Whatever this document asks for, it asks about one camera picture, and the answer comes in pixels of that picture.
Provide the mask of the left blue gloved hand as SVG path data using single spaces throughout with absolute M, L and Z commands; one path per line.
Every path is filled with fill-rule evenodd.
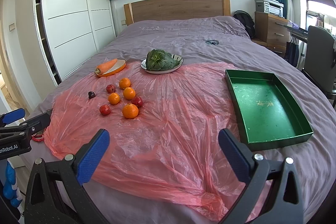
M 22 203 L 23 198 L 17 185 L 15 168 L 8 160 L 6 161 L 5 166 L 5 184 L 2 192 L 5 199 L 10 202 L 12 207 L 18 208 Z

